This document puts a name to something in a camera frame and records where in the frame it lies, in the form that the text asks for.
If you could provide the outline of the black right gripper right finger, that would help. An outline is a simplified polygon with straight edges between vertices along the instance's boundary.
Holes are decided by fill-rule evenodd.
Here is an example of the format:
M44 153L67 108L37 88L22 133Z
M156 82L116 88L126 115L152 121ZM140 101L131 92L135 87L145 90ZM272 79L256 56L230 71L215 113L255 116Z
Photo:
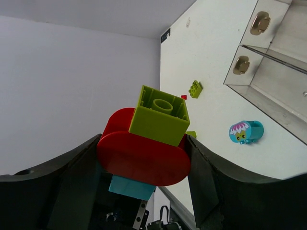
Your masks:
M246 170L186 138L194 217L201 230L304 230L307 176L280 180Z

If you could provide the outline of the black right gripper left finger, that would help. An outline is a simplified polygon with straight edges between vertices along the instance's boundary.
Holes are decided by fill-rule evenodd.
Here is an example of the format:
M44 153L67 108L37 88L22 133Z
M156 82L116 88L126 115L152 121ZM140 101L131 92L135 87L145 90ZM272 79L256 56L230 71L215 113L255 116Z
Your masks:
M90 224L101 136L45 163L0 177L2 230L86 230Z

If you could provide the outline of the small light blue lego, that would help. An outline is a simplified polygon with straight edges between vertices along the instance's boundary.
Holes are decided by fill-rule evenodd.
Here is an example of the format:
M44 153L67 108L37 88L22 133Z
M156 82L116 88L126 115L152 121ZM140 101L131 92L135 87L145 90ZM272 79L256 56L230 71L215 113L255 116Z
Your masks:
M113 175L108 190L112 193L148 201L155 189L155 185Z

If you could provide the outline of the red rounded lego brick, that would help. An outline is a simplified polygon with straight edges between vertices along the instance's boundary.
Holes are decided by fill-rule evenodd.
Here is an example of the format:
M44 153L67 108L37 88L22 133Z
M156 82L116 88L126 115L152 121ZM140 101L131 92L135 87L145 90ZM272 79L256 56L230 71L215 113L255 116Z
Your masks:
M109 173L138 182L169 186L190 172L186 136L175 147L129 133L134 108L122 108L108 120L96 146L99 163Z

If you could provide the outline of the lime green square lego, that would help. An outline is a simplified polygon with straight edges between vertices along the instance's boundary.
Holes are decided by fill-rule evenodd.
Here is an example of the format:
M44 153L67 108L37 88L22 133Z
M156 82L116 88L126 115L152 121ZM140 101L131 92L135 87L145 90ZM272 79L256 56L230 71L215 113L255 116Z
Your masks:
M190 119L183 98L142 86L130 133L178 146L189 125Z

